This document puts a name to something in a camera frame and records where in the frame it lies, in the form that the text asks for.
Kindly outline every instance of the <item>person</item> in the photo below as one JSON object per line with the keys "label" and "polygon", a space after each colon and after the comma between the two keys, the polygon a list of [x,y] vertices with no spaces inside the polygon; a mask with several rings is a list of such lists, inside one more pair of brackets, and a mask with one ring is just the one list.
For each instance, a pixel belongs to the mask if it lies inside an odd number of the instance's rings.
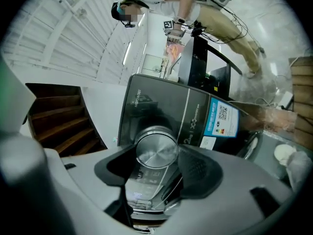
{"label": "person", "polygon": [[236,25],[213,6],[196,3],[195,0],[123,0],[113,4],[111,13],[116,20],[136,22],[137,16],[142,14],[142,8],[174,18],[177,23],[171,35],[181,34],[181,22],[193,25],[198,21],[206,27],[205,32],[228,44],[235,53],[244,57],[249,67],[249,73],[246,74],[248,78],[260,70],[255,43],[248,42]]}

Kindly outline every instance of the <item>cable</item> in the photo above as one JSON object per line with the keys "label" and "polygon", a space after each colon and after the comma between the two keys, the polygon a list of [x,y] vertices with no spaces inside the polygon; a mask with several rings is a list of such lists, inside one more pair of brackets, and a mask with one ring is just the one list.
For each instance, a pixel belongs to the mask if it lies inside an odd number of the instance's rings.
{"label": "cable", "polygon": [[[285,111],[293,112],[293,111],[291,111],[291,110],[287,110],[283,105],[281,105],[280,108],[282,108],[282,110],[285,110]],[[298,115],[300,118],[302,118],[303,120],[305,120],[310,126],[313,127],[313,124],[312,124],[309,120],[307,120],[306,117],[300,115],[299,113],[297,113],[297,115]]]}
{"label": "cable", "polygon": [[237,22],[238,25],[240,25],[243,29],[246,30],[246,34],[245,34],[244,36],[241,36],[241,35],[242,35],[242,32],[243,32],[243,31],[241,31],[241,33],[240,33],[236,38],[231,39],[230,41],[228,41],[228,42],[226,42],[226,43],[223,42],[223,43],[220,43],[220,44],[228,44],[228,43],[230,43],[230,42],[232,42],[232,41],[235,41],[235,40],[238,40],[238,39],[240,39],[240,38],[243,38],[243,37],[245,37],[247,34],[249,34],[249,36],[255,41],[255,43],[257,44],[257,46],[260,48],[260,46],[261,46],[260,43],[255,40],[255,38],[252,36],[251,33],[249,33],[248,26],[245,24],[244,21],[242,21],[230,8],[228,8],[228,7],[226,7],[226,6],[222,6],[222,5],[220,5],[218,2],[216,2],[216,1],[214,1],[214,0],[211,0],[211,1],[214,2],[214,3],[215,3],[217,6],[219,6],[220,8],[224,9],[225,11],[227,11],[230,15],[232,15],[232,16],[234,17],[234,19],[235,19],[235,20],[233,20],[232,22]]}
{"label": "cable", "polygon": [[241,103],[241,104],[252,104],[252,105],[258,105],[258,106],[271,106],[271,105],[276,105],[276,103],[268,103],[265,99],[263,99],[265,101],[265,103],[267,104],[256,104],[256,103],[248,103],[248,102],[241,102],[241,101],[235,101],[235,100],[232,100],[232,101],[228,101],[229,103]]}
{"label": "cable", "polygon": [[249,34],[249,36],[254,40],[254,42],[257,44],[257,46],[260,48],[260,43],[252,36],[252,34],[249,32],[248,30],[248,26],[245,24],[245,22],[243,22],[230,8],[226,7],[226,6],[222,6],[220,5],[218,2],[214,1],[214,0],[211,0],[212,2],[214,2],[217,6],[219,6],[220,8],[224,9],[226,12],[228,12],[230,15],[233,16],[234,20],[232,20],[232,22],[236,25],[236,27],[241,27],[241,31],[240,33],[238,34],[238,36],[236,36],[235,38],[233,39],[230,39],[228,37],[224,38],[224,37],[219,37],[219,36],[214,36],[216,38],[218,38],[217,40],[214,40],[212,38],[210,38],[209,36],[207,36],[205,33],[202,33],[201,35],[203,37],[205,37],[206,39],[214,42],[214,43],[217,43],[217,44],[229,44],[230,42],[232,41],[235,41],[235,40],[238,40],[238,39],[241,39],[241,38],[244,38],[247,34]]}
{"label": "cable", "polygon": [[156,188],[156,191],[154,192],[154,194],[153,194],[152,198],[150,198],[150,200],[153,199],[153,198],[158,194],[159,188],[160,188],[160,186],[161,186],[161,184],[162,184],[162,182],[163,182],[163,180],[164,180],[164,178],[165,178],[165,175],[166,175],[166,173],[167,173],[168,167],[166,167],[166,170],[165,170],[164,175],[163,175],[163,177],[162,177],[162,179],[161,179],[161,182],[160,182],[160,184],[158,185],[158,187]]}
{"label": "cable", "polygon": [[169,198],[169,196],[173,193],[173,191],[177,188],[177,186],[179,185],[179,183],[181,182],[182,178],[179,180],[179,182],[177,183],[177,185],[175,185],[174,189],[170,192],[170,194],[167,195],[167,197],[161,202],[159,203],[157,206],[153,207],[153,209],[155,210],[157,207],[159,207],[161,204],[163,204],[166,199]]}
{"label": "cable", "polygon": [[291,67],[293,66],[293,64],[294,64],[298,59],[299,59],[299,57],[297,57],[296,59],[294,59],[294,60],[292,61],[292,63],[289,65],[289,68],[291,68]]}

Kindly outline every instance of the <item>kitchen appliance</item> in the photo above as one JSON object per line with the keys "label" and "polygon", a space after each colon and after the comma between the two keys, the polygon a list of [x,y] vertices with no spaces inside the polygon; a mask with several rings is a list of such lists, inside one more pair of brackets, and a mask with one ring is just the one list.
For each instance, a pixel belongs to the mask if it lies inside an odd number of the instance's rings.
{"label": "kitchen appliance", "polygon": [[259,121],[212,94],[133,75],[118,135],[118,146],[136,145],[134,170],[125,184],[132,217],[167,219],[179,207],[179,144],[244,157],[261,128]]}

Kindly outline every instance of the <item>white wall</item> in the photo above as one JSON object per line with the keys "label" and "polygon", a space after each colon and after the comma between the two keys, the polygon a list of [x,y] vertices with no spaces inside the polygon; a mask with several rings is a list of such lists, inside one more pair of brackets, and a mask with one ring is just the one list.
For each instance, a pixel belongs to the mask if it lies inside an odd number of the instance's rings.
{"label": "white wall", "polygon": [[155,71],[155,68],[157,67],[160,70],[161,65],[162,65],[162,58],[151,56],[151,55],[146,55],[145,61],[142,66],[141,74],[160,77],[160,72]]}
{"label": "white wall", "polygon": [[[111,17],[114,1],[28,0],[1,53],[23,82],[126,85],[147,42],[147,18],[139,28],[126,29]],[[128,42],[134,46],[132,58],[122,65]]]}
{"label": "white wall", "polygon": [[36,97],[20,82],[1,57],[0,80],[0,131],[15,133],[20,130]]}
{"label": "white wall", "polygon": [[29,124],[28,124],[28,120],[26,121],[25,124],[23,124],[21,126],[20,133],[22,135],[26,136],[26,137],[33,138],[33,136],[31,135],[31,132],[30,132],[30,127],[29,127]]}
{"label": "white wall", "polygon": [[163,22],[170,20],[173,19],[154,13],[149,13],[147,54],[163,58],[167,40],[163,30]]}
{"label": "white wall", "polygon": [[103,85],[101,88],[82,88],[89,115],[105,145],[116,147],[119,122],[126,86]]}

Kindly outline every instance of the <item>stair step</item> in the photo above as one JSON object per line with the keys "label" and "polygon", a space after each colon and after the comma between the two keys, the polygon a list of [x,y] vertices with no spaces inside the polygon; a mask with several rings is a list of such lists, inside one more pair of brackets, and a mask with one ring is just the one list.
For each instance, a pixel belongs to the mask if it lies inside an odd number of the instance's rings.
{"label": "stair step", "polygon": [[312,86],[293,86],[294,101],[313,105],[313,87]]}
{"label": "stair step", "polygon": [[313,135],[306,133],[304,131],[300,131],[295,129],[293,133],[293,140],[298,143],[299,145],[302,145],[309,150],[313,150]]}
{"label": "stair step", "polygon": [[80,96],[50,96],[37,98],[30,109],[30,114],[80,105]]}
{"label": "stair step", "polygon": [[292,66],[291,74],[293,76],[313,76],[313,67],[312,66]]}
{"label": "stair step", "polygon": [[313,76],[292,76],[292,83],[294,85],[312,86]]}
{"label": "stair step", "polygon": [[103,145],[100,145],[96,150],[96,151],[104,151],[104,150],[107,150],[108,148],[106,146],[103,146]]}
{"label": "stair step", "polygon": [[313,135],[313,120],[304,120],[301,117],[297,117],[297,121],[295,122],[295,129],[305,131]]}
{"label": "stair step", "polygon": [[61,109],[56,109],[56,110],[52,110],[52,111],[37,113],[37,114],[34,114],[31,118],[32,118],[32,120],[38,120],[41,118],[47,118],[47,117],[51,117],[53,115],[63,114],[66,112],[71,112],[71,111],[75,111],[75,110],[82,110],[82,109],[84,109],[83,106],[73,106],[73,107],[61,108]]}
{"label": "stair step", "polygon": [[75,136],[71,137],[70,139],[66,140],[62,144],[58,145],[54,149],[62,155],[63,153],[67,152],[72,146],[77,144],[78,142],[82,141],[84,138],[86,138],[88,135],[93,133],[93,128],[87,128],[79,133],[77,133]]}
{"label": "stair step", "polygon": [[84,124],[88,123],[89,118],[88,117],[81,117],[75,120],[72,120],[70,122],[61,124],[59,126],[56,126],[52,129],[49,129],[39,135],[36,136],[36,140],[39,142],[45,142],[48,141],[49,139],[53,138],[54,136],[59,136],[64,133],[66,133],[69,130],[72,130],[74,128],[78,128],[80,126],[83,126]]}
{"label": "stair step", "polygon": [[305,118],[313,119],[313,106],[311,105],[294,103],[293,111]]}
{"label": "stair step", "polygon": [[[296,58],[290,58],[289,64],[291,64]],[[313,65],[313,57],[299,57],[297,61],[293,63],[292,66],[312,66]]]}
{"label": "stair step", "polygon": [[79,95],[79,87],[56,84],[26,84],[36,97]]}
{"label": "stair step", "polygon": [[81,148],[77,153],[75,153],[75,156],[84,155],[88,153],[92,148],[94,148],[99,143],[100,143],[99,139],[97,138],[92,139],[83,148]]}
{"label": "stair step", "polygon": [[57,110],[37,113],[31,116],[34,130],[37,134],[60,124],[80,118],[84,115],[83,106],[73,106]]}

